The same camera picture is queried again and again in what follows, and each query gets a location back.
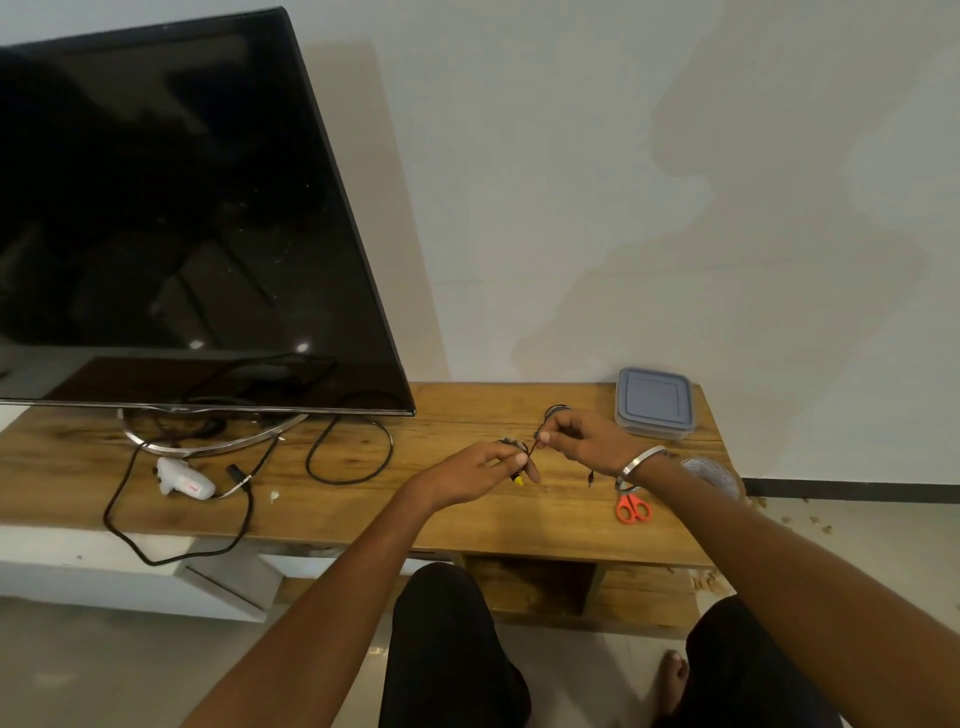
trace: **gray container lid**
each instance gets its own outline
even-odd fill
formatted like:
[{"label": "gray container lid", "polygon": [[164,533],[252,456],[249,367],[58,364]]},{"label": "gray container lid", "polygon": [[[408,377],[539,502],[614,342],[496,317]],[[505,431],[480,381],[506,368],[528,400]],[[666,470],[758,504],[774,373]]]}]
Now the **gray container lid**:
[{"label": "gray container lid", "polygon": [[683,375],[627,367],[616,383],[617,416],[641,426],[689,432],[696,427],[693,392]]}]

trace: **flat screen tv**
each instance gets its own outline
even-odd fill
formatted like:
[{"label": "flat screen tv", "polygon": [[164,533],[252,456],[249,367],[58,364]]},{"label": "flat screen tv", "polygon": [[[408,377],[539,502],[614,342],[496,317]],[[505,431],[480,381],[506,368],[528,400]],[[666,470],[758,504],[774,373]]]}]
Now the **flat screen tv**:
[{"label": "flat screen tv", "polygon": [[0,49],[0,401],[414,413],[286,11]]}]

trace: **wooden tabletop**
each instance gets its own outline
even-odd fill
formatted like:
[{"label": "wooden tabletop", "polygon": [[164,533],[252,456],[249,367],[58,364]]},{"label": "wooden tabletop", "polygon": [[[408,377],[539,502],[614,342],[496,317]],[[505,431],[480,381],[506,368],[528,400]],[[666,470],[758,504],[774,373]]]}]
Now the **wooden tabletop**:
[{"label": "wooden tabletop", "polygon": [[[407,478],[477,440],[504,436],[527,442],[551,404],[613,412],[612,384],[414,384],[418,415],[382,418],[394,434],[390,467],[360,485],[334,487],[311,480],[303,459],[328,418],[285,433],[253,482],[256,497],[250,536],[318,545],[347,544],[359,535]],[[697,430],[667,444],[681,456],[705,455],[732,467],[723,439],[699,387],[694,392]],[[243,470],[265,445],[191,461],[219,489],[224,467]],[[368,473],[386,451],[383,434],[370,425],[343,422],[314,458],[314,470],[331,478]],[[115,412],[103,409],[32,407],[0,433],[0,522],[101,528],[101,515],[132,452]],[[436,514],[415,548],[481,554],[515,554],[564,560],[633,562],[706,567],[710,560],[686,528],[649,497],[654,517],[623,525],[616,520],[610,478],[587,486],[587,470],[558,453],[534,458],[542,482],[504,483],[473,503]],[[141,453],[114,508],[126,532],[232,536],[246,499],[197,501],[164,497],[151,473],[156,459]],[[271,500],[271,493],[276,498]]]}]

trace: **orange scissors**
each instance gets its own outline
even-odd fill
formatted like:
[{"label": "orange scissors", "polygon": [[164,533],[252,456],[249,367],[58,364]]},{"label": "orange scissors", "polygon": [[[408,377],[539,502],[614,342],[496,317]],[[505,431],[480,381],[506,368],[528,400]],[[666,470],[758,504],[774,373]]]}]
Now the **orange scissors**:
[{"label": "orange scissors", "polygon": [[614,510],[616,512],[616,519],[621,523],[627,524],[650,521],[654,515],[650,504],[640,500],[633,493],[624,493],[620,496],[620,500],[616,503]]}]

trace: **leg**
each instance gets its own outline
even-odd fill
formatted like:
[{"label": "leg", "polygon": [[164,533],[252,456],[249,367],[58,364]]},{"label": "leg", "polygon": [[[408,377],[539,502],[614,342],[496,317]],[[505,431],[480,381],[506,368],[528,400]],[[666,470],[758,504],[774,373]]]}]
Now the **leg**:
[{"label": "leg", "polygon": [[530,693],[476,582],[449,564],[417,571],[394,608],[380,728],[521,728],[529,717]]},{"label": "leg", "polygon": [[[683,698],[658,726],[840,728],[840,715],[736,596],[701,617],[686,639],[686,653]],[[671,665],[664,662],[661,669]]]}]

